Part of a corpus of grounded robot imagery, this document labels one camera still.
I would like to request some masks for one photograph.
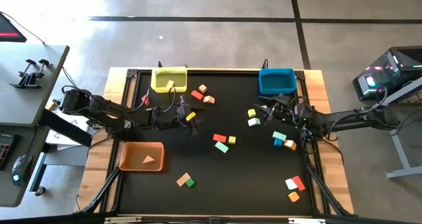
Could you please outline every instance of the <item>orange tray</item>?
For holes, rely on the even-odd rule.
[[[156,161],[142,164],[146,156]],[[122,171],[161,171],[164,164],[164,145],[161,142],[125,142],[120,156]]]

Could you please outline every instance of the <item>yellow bin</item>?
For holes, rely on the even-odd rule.
[[[186,92],[187,89],[187,68],[166,67],[153,68],[151,74],[151,88],[157,93],[168,93],[166,88],[169,80],[174,81],[176,92]]]

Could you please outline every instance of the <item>black table surface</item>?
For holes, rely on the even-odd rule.
[[[205,84],[205,95],[216,98],[205,104],[190,96]],[[140,79],[144,94],[150,75]],[[299,175],[304,181],[305,168],[301,148],[296,151],[274,147],[276,130],[298,143],[295,127],[279,121],[249,126],[248,109],[258,100],[256,74],[189,74],[186,98],[192,105],[205,106],[197,113],[198,135],[191,138],[186,128],[142,132],[145,142],[165,146],[161,172],[125,172],[119,213],[156,215],[310,215],[307,189],[297,191],[300,199],[292,203],[285,180]],[[169,94],[150,92],[154,105],[169,105]],[[256,109],[263,124],[263,113]],[[214,134],[235,136],[236,144],[226,143],[226,154],[215,148]],[[179,187],[176,180],[190,174],[195,185]]]

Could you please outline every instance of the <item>computer tower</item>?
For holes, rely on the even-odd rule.
[[[422,46],[391,47],[353,80],[353,86],[359,100],[374,100],[377,88],[385,86],[390,95],[421,75]]]

